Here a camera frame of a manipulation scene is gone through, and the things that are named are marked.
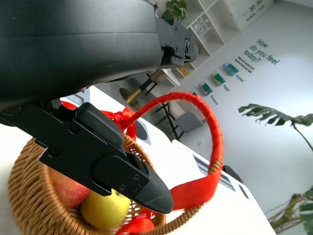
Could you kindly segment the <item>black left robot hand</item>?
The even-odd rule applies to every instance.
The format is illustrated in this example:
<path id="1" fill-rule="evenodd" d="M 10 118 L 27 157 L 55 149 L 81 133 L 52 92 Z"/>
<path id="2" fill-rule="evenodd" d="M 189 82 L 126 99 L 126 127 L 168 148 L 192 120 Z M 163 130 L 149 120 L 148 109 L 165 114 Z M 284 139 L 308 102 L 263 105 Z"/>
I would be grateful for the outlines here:
<path id="1" fill-rule="evenodd" d="M 160 213 L 173 209 L 159 176 L 123 149 L 119 127 L 91 103 L 61 98 L 197 59 L 190 32 L 146 0 L 3 0 L 0 121 L 34 137 L 39 160 L 103 196 L 113 190 Z"/>

